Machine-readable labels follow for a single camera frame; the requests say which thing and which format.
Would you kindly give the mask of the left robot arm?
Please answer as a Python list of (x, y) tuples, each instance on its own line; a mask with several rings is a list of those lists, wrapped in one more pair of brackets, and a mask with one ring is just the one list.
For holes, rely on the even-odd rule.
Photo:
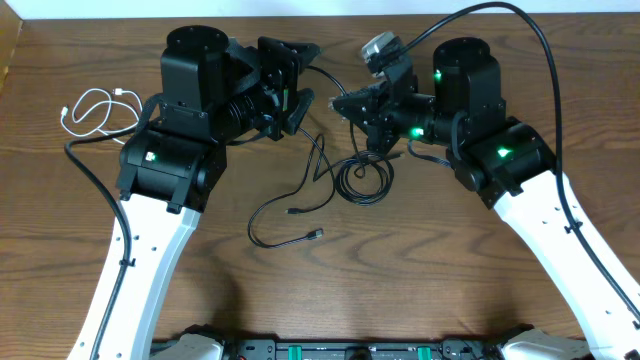
[(245, 133), (296, 133), (314, 94), (299, 76), (313, 43), (261, 37), (242, 46), (204, 25), (171, 31), (162, 90), (126, 132), (114, 191), (108, 254), (73, 359), (146, 359), (179, 257)]

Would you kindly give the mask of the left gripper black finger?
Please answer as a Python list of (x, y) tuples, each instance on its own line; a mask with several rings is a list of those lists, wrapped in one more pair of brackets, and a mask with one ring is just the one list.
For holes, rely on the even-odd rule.
[(306, 69), (321, 54), (321, 48), (314, 43), (294, 43), (292, 52), (298, 62), (299, 69)]
[(304, 88), (296, 92), (294, 95), (294, 107), (285, 120), (285, 133), (287, 135), (296, 134), (314, 98), (314, 92), (310, 88)]

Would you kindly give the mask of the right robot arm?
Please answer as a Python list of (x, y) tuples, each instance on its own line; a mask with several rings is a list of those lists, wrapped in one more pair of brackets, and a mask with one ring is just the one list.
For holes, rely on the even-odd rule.
[(370, 151), (384, 155), (401, 138), (441, 145), (456, 179), (527, 244), (576, 317), (597, 359), (639, 355), (639, 286), (577, 201), (556, 158), (529, 125), (510, 117), (500, 67), (473, 37), (439, 45), (435, 91), (417, 89), (407, 55), (383, 33), (362, 50), (375, 84), (333, 99), (360, 128)]

